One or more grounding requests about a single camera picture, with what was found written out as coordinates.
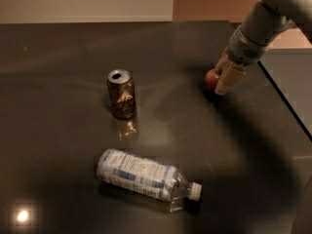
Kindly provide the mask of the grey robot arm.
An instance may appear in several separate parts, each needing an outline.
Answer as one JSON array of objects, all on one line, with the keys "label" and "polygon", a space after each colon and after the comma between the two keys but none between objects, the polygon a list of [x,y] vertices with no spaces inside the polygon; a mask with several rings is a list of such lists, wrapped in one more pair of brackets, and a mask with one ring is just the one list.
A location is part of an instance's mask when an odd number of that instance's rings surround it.
[{"label": "grey robot arm", "polygon": [[245,67],[258,62],[284,31],[297,26],[312,40],[312,0],[260,0],[229,38],[216,64],[220,71],[214,92],[223,96],[246,75]]}]

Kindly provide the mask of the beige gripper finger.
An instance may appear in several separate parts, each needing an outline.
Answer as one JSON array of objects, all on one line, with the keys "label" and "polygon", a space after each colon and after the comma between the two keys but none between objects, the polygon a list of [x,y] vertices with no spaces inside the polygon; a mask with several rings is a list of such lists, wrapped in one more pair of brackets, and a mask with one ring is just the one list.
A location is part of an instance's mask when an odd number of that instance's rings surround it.
[{"label": "beige gripper finger", "polygon": [[222,70],[224,67],[227,67],[230,64],[231,60],[228,57],[228,48],[225,48],[217,64],[215,65],[215,68],[217,70]]},{"label": "beige gripper finger", "polygon": [[219,96],[226,95],[245,75],[246,70],[242,66],[228,65],[227,67],[224,67],[214,92]]}]

